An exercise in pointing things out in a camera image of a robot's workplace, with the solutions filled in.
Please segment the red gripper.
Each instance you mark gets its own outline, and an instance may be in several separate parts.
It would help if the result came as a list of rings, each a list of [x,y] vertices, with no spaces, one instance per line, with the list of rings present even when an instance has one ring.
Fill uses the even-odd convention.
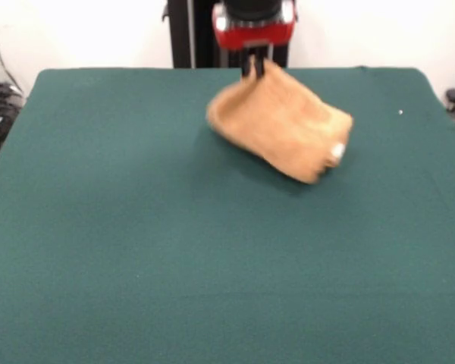
[[[295,24],[297,10],[294,2],[281,2],[281,8],[272,17],[264,20],[241,20],[228,12],[227,3],[216,3],[212,9],[212,27],[218,45],[222,49],[240,51],[241,77],[251,73],[253,47],[256,48],[256,75],[265,74],[265,59],[268,46],[283,46],[289,43]]]

